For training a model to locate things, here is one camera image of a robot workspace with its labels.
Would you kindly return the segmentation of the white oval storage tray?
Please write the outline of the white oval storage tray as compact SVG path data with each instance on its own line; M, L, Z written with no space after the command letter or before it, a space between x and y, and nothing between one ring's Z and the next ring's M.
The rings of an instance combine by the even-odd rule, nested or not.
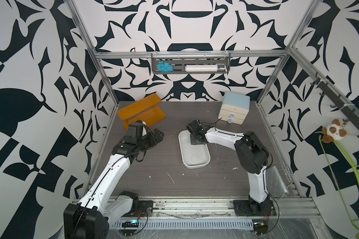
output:
M206 144L192 145L187 130L180 132L178 139L182 162L186 168L198 169L209 164L210 153Z

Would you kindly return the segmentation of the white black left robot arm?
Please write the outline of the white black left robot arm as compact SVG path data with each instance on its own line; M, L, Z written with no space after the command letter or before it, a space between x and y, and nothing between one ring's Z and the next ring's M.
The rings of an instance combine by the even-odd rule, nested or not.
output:
M112 223L124 215L139 212L136 193L124 191L108 201L123 174L140 153L145 154L164 139L159 129L150 130L142 121L131 123L127 133L114 146L104 170L77 204L70 203L63 213L66 239L105 239Z

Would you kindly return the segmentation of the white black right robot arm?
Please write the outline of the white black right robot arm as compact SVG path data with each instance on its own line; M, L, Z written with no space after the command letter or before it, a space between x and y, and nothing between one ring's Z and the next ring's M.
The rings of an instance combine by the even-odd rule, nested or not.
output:
M237 216L270 216L273 202L267 189L266 170L270 151L262 144L257 135L236 133L203 126L199 120L190 122L186 129L190 133L192 145L215 143L234 150L241 167L248 174L249 196L246 200L233 200L234 212Z

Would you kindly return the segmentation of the cream blue drawer box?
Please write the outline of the cream blue drawer box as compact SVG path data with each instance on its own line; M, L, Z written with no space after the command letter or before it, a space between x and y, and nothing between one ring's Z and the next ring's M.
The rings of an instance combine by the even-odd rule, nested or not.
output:
M226 92L223 96L218 119L228 120L230 115L234 115L233 124L242 125L250 110L251 98L233 92Z

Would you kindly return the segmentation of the white roll on rack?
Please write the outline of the white roll on rack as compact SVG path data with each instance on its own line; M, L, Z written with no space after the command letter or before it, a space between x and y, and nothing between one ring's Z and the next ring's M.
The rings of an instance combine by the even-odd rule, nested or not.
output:
M186 65L185 71L190 73L217 72L218 65Z

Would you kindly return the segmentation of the teal scrunchy sponge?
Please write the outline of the teal scrunchy sponge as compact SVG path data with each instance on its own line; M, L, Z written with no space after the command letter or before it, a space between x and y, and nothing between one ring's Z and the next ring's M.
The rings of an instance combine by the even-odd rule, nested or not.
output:
M156 64L156 68L161 73L170 73L173 72L173 66L168 62L159 61Z

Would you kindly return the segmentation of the left controller board with led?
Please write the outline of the left controller board with led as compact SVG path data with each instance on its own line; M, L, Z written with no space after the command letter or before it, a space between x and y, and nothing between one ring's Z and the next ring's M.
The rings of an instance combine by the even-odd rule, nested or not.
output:
M138 231L139 228L140 223L138 220L127 220L121 223L119 232L125 237L131 237Z

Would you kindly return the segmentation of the silver quilted pouch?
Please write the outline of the silver quilted pouch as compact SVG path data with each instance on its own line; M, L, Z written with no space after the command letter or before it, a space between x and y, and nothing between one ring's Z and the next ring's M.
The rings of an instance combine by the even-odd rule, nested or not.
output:
M281 198L289 193L286 183L276 166L265 170L265 182L268 193L273 198Z

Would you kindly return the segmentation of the right controller board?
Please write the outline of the right controller board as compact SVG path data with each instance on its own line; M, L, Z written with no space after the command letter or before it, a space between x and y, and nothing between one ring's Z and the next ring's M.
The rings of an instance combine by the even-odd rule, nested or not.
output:
M263 236L269 231L269 225L266 222L254 222L253 232L257 236Z

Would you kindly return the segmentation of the brown white plush toy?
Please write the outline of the brown white plush toy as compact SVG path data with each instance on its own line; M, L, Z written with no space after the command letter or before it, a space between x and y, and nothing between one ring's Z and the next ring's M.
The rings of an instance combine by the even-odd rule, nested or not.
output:
M322 132L322 142L324 143L342 140L347 135L347 131L338 119L334 119L329 125L323 127Z

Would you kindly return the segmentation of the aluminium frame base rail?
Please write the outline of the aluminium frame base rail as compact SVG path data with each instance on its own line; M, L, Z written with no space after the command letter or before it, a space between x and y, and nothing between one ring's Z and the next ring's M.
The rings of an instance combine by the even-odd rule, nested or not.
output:
M265 216L250 213L248 208L234 206L235 200L246 200L239 197L153 197L140 196L140 201L152 201L148 208L153 218L168 219L201 219L201 218L238 218L251 219L315 219L321 214L311 198L276 198L272 200L271 214Z

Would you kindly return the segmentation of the grey wall rack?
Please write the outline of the grey wall rack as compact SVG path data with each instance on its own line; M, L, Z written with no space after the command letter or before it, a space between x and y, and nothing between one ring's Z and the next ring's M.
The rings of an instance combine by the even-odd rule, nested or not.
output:
M157 70L156 64L159 61L168 62L173 66L173 72L161 73ZM206 53L196 55L183 55L175 53L173 55L159 56L157 54L151 55L152 72L154 74L224 74L230 71L231 56L224 54L224 56L208 55ZM190 73L185 71L186 65L218 65L217 72L199 72Z

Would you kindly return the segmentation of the black hook rail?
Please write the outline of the black hook rail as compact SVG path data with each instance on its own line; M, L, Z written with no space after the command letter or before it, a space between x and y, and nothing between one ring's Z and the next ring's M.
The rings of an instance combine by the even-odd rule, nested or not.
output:
M350 121L359 131L359 108L318 71L314 74L314 78L315 80L311 85L317 86L322 91L320 93L321 98L326 96L332 102L330 107L342 112L347 121Z

